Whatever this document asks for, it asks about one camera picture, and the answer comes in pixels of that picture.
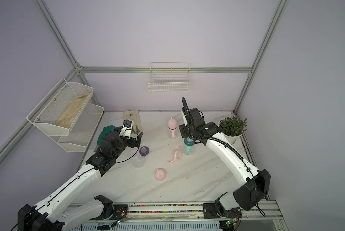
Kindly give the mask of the teal nipple collar with straw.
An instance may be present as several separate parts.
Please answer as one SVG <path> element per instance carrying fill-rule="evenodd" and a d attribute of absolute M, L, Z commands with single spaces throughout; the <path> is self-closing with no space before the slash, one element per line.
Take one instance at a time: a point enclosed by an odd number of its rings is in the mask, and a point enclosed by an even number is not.
<path fill-rule="evenodd" d="M 185 138 L 184 139 L 184 144 L 186 146 L 193 146 L 195 144 L 195 141 L 189 137 Z"/>

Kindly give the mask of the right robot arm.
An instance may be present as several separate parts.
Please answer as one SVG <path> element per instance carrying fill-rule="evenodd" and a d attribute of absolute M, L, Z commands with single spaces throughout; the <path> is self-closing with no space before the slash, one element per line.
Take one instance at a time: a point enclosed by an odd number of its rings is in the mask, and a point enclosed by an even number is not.
<path fill-rule="evenodd" d="M 270 187 L 270 173 L 248 162 L 226 139 L 219 127 L 210 122 L 196 130 L 193 126 L 179 126 L 182 138 L 200 141 L 211 149 L 225 163 L 234 175 L 239 186 L 232 193 L 225 193 L 219 198 L 219 204 L 224 210 L 240 207 L 245 211 L 258 206 L 264 199 Z"/>

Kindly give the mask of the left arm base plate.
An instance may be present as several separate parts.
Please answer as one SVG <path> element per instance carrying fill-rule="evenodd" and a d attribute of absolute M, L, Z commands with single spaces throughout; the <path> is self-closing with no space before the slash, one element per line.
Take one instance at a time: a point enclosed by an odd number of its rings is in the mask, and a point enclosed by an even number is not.
<path fill-rule="evenodd" d="M 98 219 L 101 220 L 120 220 L 127 216 L 128 205 L 108 205 L 105 206 Z"/>

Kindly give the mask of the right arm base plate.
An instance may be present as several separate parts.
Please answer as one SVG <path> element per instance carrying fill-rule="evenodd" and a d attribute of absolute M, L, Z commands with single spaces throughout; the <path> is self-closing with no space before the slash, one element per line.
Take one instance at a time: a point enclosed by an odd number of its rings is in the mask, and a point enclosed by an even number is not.
<path fill-rule="evenodd" d="M 224 209 L 218 203 L 204 203 L 203 216 L 205 219 L 208 218 L 242 218 L 241 208 L 233 208 L 231 210 Z"/>

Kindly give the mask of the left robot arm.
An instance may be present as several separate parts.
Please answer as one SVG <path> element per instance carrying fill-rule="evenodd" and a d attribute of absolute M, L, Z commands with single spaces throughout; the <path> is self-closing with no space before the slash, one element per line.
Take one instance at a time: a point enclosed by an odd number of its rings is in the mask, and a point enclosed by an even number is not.
<path fill-rule="evenodd" d="M 17 214 L 18 231 L 69 231 L 93 218 L 110 219 L 116 213 L 113 201 L 98 195 L 87 204 L 66 212 L 65 209 L 92 183 L 104 176 L 127 148 L 139 148 L 142 133 L 133 138 L 125 132 L 113 131 L 80 170 L 36 205 L 24 205 Z"/>

